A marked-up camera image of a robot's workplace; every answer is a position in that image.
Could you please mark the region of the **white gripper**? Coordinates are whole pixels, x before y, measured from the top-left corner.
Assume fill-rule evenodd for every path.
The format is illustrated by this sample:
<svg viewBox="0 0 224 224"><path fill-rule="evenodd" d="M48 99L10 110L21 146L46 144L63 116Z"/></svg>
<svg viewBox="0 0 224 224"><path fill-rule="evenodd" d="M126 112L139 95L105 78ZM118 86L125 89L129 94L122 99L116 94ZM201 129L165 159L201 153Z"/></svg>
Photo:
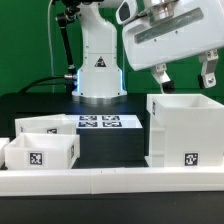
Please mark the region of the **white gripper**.
<svg viewBox="0 0 224 224"><path fill-rule="evenodd" d="M123 0L116 19L123 26L129 64L134 70L152 67L163 94L175 91L165 63L199 54L199 87L216 85L216 49L224 47L224 0Z"/></svg>

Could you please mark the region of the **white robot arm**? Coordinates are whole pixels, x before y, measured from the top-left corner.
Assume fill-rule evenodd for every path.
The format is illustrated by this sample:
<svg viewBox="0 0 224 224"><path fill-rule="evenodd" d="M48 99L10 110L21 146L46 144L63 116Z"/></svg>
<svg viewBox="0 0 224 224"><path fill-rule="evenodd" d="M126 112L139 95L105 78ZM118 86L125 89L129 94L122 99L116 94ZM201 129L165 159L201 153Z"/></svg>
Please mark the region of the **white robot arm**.
<svg viewBox="0 0 224 224"><path fill-rule="evenodd" d="M76 101L107 102L127 96L117 65L117 30L101 7L114 8L131 67L150 69L163 93L174 91L166 64L198 56L199 86L216 85L217 50L224 48L224 0L55 0Z"/></svg>

